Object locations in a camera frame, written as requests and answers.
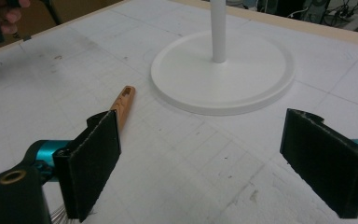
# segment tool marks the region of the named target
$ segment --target white table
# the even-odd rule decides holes
[[[358,45],[228,16],[228,28],[290,49],[296,80],[255,112],[195,115],[160,99],[150,66],[174,40],[210,29],[209,15],[179,2],[130,0],[1,49],[0,172],[36,140],[74,139],[86,118],[132,85],[122,155],[86,223],[358,223],[339,219],[279,152],[286,108],[315,113],[358,138]],[[273,21],[282,20],[292,24]],[[47,183],[44,190],[53,211],[60,188]]]

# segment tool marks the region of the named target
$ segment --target white disc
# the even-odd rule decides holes
[[[153,61],[151,77],[171,105],[203,115],[237,115],[270,105],[294,80],[294,61],[264,36],[227,32],[227,60],[212,61],[211,32],[185,36]]]

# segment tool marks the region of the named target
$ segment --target human hand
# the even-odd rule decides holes
[[[30,0],[19,0],[21,7],[31,5]],[[9,7],[6,0],[0,0],[0,28],[2,34],[14,34],[17,32],[15,24],[21,18],[21,11],[17,7]]]

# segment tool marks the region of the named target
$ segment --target wooden handle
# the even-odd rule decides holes
[[[135,88],[132,86],[126,86],[110,107],[110,110],[116,110],[118,130],[120,132],[123,130],[124,124],[126,124],[127,116],[130,113],[134,95]]]

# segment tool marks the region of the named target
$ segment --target white stand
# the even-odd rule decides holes
[[[226,1],[211,0],[211,7],[212,36],[183,37],[153,61],[152,79],[162,97],[204,115],[246,113],[282,97],[294,79],[290,52],[266,37],[226,36]]]

